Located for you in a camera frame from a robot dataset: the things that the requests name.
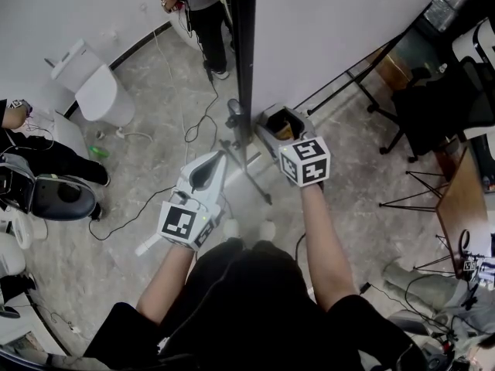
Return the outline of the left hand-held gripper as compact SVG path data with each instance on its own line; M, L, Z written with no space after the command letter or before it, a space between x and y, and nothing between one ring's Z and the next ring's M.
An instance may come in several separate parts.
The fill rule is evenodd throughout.
M218 227L227 156L224 151L202 155L185 165L169 201L162 203L157 234L170 243L198 251Z

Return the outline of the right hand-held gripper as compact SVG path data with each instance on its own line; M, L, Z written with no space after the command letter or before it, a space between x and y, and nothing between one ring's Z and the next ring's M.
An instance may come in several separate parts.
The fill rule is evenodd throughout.
M268 121L276 114L281 115L280 124L286 115L294 140L282 140L271 129ZM281 173L294 186L306 187L329 178L331 154L304 114L282 104L273 104L259 115L254 131Z

